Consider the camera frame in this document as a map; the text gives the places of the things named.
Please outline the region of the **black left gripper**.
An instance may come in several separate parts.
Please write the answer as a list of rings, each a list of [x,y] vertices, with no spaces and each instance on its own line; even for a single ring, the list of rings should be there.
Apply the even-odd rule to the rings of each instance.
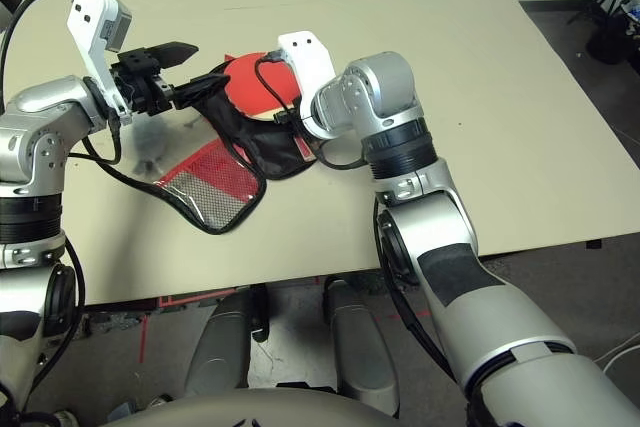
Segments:
[[[196,45],[179,41],[142,47],[120,53],[110,72],[132,112],[158,115],[172,107],[182,110],[223,90],[230,81],[228,75],[212,72],[169,87],[160,71],[183,64],[198,51]]]

